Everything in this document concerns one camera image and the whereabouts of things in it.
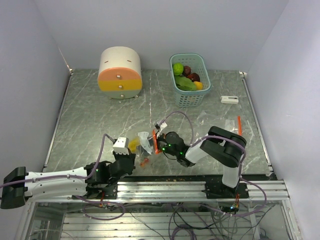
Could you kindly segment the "red fake cherries with leaves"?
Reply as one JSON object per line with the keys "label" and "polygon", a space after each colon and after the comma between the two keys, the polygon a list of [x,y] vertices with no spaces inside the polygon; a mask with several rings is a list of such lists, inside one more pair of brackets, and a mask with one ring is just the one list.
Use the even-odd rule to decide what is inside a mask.
{"label": "red fake cherries with leaves", "polygon": [[140,155],[139,166],[141,168],[145,168],[150,163],[150,154],[147,152],[143,152]]}

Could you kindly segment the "zip bag with fruit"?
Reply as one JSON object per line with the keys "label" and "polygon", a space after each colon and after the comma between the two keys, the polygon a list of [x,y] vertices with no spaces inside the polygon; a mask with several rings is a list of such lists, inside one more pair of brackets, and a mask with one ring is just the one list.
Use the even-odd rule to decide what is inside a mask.
{"label": "zip bag with fruit", "polygon": [[139,167],[140,167],[140,155],[142,153],[149,153],[150,158],[152,157],[152,155],[156,154],[155,153],[155,134],[158,134],[158,132],[161,132],[161,131],[157,129],[153,129],[152,132],[140,131],[135,135],[135,137],[139,137],[139,140],[140,140],[140,145],[136,148],[136,152],[133,153],[133,154],[136,154],[135,161],[137,162],[137,165]]}

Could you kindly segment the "light blue plastic basket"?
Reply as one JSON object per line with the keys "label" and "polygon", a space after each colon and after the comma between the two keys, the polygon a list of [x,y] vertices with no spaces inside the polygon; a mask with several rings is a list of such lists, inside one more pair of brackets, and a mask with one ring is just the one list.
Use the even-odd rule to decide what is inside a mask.
{"label": "light blue plastic basket", "polygon": [[[202,56],[196,53],[178,53],[174,54],[169,59],[170,63],[170,78],[174,89],[175,103],[179,107],[197,107],[201,104],[204,96],[208,94],[212,88],[209,79],[208,71],[205,66]],[[199,75],[202,83],[201,90],[182,90],[178,88],[176,77],[174,75],[174,64],[180,63],[183,66],[191,68],[192,73]]]}

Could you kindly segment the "green fake leafy vegetable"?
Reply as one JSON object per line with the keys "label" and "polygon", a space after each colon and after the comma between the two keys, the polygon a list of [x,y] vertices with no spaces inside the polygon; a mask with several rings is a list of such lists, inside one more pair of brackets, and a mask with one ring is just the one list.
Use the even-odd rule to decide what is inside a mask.
{"label": "green fake leafy vegetable", "polygon": [[187,77],[184,76],[175,76],[175,84],[178,89],[182,91],[196,91],[196,85]]}

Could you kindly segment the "orange fake fruit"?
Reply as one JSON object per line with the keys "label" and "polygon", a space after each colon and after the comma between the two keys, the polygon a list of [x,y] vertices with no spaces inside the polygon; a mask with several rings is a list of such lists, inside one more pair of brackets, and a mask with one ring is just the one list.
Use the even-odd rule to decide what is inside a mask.
{"label": "orange fake fruit", "polygon": [[203,83],[200,81],[194,81],[194,85],[196,86],[197,91],[201,91],[203,89]]}

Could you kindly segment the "zip bag with fake food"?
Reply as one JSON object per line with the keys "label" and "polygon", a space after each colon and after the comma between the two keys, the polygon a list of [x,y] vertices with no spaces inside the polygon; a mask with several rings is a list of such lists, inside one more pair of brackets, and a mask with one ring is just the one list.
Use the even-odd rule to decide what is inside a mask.
{"label": "zip bag with fake food", "polygon": [[224,118],[222,116],[207,113],[203,110],[197,117],[195,123],[197,137],[205,135],[213,126],[225,129],[240,136],[243,134],[241,118],[239,116],[234,118]]}

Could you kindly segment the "dark red fake fruit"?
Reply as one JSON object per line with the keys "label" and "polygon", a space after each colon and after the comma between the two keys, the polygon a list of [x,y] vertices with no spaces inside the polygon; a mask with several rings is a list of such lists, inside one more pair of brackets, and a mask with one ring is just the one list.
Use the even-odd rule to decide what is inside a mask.
{"label": "dark red fake fruit", "polygon": [[191,72],[192,72],[191,68],[189,66],[185,65],[183,67],[182,75],[187,77],[187,76],[189,76],[191,74]]}
{"label": "dark red fake fruit", "polygon": [[197,73],[191,73],[187,76],[192,82],[200,82],[200,76]]}

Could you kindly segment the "green fake fruit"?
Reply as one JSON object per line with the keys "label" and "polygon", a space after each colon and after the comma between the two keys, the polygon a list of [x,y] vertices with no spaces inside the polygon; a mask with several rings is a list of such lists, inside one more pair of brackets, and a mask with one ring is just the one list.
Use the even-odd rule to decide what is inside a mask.
{"label": "green fake fruit", "polygon": [[180,76],[184,72],[184,65],[180,62],[172,65],[172,72],[174,76]]}

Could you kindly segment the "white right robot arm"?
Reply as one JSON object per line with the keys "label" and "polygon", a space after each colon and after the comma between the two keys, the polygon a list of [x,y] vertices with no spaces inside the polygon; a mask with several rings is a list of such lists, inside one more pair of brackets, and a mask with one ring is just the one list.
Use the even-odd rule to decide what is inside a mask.
{"label": "white right robot arm", "polygon": [[159,134],[152,132],[156,154],[171,155],[182,166],[194,166],[205,157],[211,157],[223,165],[221,194],[226,198],[238,192],[242,163],[246,156],[246,139],[223,128],[212,126],[208,133],[187,145],[174,131]]}

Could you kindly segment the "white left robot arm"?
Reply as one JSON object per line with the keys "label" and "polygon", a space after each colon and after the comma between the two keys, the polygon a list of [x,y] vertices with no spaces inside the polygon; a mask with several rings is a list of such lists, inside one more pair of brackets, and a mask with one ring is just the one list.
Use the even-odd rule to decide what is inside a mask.
{"label": "white left robot arm", "polygon": [[134,153],[113,153],[114,162],[102,161],[67,171],[28,172],[24,166],[11,171],[0,186],[0,208],[16,209],[27,201],[61,196],[80,196],[96,199],[106,188],[115,185],[135,169]]}

